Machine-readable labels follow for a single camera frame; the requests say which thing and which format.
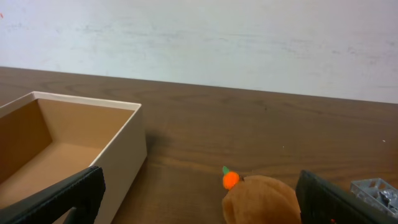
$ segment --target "cardboard box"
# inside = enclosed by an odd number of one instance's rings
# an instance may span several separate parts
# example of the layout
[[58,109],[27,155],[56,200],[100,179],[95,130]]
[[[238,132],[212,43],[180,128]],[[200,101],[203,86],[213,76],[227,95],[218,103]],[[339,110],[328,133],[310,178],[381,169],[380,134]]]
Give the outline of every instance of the cardboard box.
[[99,166],[111,223],[146,155],[140,104],[34,91],[0,107],[0,209]]

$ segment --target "orange fruit decoration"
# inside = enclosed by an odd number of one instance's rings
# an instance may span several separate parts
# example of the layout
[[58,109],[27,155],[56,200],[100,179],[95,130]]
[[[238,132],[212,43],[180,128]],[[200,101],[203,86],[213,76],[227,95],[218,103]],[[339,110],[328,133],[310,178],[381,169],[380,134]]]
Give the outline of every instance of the orange fruit decoration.
[[223,173],[223,185],[224,188],[227,190],[231,190],[235,186],[235,184],[237,184],[241,180],[239,174],[233,171],[229,171],[227,167],[223,167]]

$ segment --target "plush toy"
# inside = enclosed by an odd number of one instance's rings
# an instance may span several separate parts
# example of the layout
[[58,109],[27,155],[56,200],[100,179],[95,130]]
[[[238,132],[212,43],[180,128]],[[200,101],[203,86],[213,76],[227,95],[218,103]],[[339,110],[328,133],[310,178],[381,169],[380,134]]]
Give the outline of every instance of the plush toy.
[[227,224],[301,224],[295,191],[285,183],[261,175],[241,178],[223,168],[223,199]]

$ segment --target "wood grain surface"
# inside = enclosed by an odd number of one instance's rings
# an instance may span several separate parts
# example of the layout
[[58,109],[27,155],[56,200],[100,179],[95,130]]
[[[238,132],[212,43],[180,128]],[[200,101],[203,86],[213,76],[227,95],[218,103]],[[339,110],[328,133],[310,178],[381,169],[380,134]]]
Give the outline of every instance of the wood grain surface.
[[143,104],[149,155],[113,223],[224,223],[222,166],[398,187],[397,105],[0,68],[0,104],[32,90]]

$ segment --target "white wall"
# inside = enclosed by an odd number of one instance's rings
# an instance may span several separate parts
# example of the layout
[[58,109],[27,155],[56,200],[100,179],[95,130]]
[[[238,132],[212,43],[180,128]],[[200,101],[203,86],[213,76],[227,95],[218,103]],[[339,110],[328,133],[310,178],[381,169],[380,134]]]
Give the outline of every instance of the white wall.
[[0,66],[398,103],[396,0],[0,0]]

